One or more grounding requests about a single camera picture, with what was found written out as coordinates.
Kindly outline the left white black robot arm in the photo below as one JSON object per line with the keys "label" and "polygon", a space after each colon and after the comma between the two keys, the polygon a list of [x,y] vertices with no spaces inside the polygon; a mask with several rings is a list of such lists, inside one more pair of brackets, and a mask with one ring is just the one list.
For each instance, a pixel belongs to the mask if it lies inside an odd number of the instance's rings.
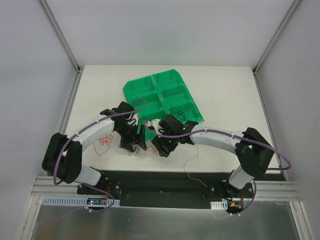
{"label": "left white black robot arm", "polygon": [[82,129],[66,135],[60,132],[50,138],[42,169],[53,176],[53,183],[73,182],[88,185],[90,191],[99,195],[105,191],[102,173],[84,165],[83,152],[98,139],[116,132],[120,135],[119,147],[133,153],[139,146],[146,150],[145,127],[139,125],[138,112],[133,104],[122,101],[118,107],[105,109]]}

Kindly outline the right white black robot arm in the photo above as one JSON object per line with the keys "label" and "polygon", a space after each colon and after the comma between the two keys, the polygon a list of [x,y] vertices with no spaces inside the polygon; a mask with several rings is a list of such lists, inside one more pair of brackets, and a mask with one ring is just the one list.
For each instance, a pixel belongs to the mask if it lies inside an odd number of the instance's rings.
{"label": "right white black robot arm", "polygon": [[226,194],[233,198],[242,193],[247,183],[265,175],[274,155],[271,145],[252,127],[224,131],[192,120],[182,123],[171,114],[147,121],[145,126],[154,134],[151,142],[162,157],[168,157],[178,144],[209,146],[234,154],[239,165],[225,183]]}

